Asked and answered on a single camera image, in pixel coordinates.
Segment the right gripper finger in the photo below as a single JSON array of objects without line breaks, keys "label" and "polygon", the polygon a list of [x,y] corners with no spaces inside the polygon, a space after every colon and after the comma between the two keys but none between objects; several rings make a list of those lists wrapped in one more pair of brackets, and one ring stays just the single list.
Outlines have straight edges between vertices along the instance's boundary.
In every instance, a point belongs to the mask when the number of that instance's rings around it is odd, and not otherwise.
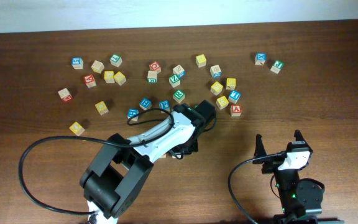
[{"label": "right gripper finger", "polygon": [[295,137],[295,141],[300,142],[300,141],[305,141],[304,137],[301,134],[301,131],[299,129],[296,129],[294,132],[294,137]]},{"label": "right gripper finger", "polygon": [[265,159],[264,157],[267,155],[266,150],[264,148],[263,142],[262,142],[262,136],[260,134],[256,134],[255,137],[255,151],[254,151],[254,157],[253,157],[253,164],[263,164]]}]

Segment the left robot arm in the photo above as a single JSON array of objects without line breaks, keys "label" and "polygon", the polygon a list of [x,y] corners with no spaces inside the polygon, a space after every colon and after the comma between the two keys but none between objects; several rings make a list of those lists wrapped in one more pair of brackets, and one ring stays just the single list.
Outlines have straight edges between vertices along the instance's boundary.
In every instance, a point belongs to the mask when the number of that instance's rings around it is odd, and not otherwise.
[{"label": "left robot arm", "polygon": [[206,100],[196,108],[184,103],[138,136],[108,138],[80,179],[89,223],[116,223],[139,195],[155,161],[164,154],[182,159],[198,152],[198,137],[215,117],[215,107]]}]

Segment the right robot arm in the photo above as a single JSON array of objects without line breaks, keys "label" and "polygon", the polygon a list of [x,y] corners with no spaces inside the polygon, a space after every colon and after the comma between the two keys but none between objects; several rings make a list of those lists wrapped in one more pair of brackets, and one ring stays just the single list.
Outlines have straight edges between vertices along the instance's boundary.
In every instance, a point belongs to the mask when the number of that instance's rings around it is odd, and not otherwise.
[{"label": "right robot arm", "polygon": [[308,165],[313,150],[299,130],[294,137],[284,151],[268,155],[257,134],[253,164],[261,164],[263,174],[273,174],[278,185],[283,213],[273,216],[275,223],[318,223],[325,186],[314,179],[300,179],[298,172]]}]

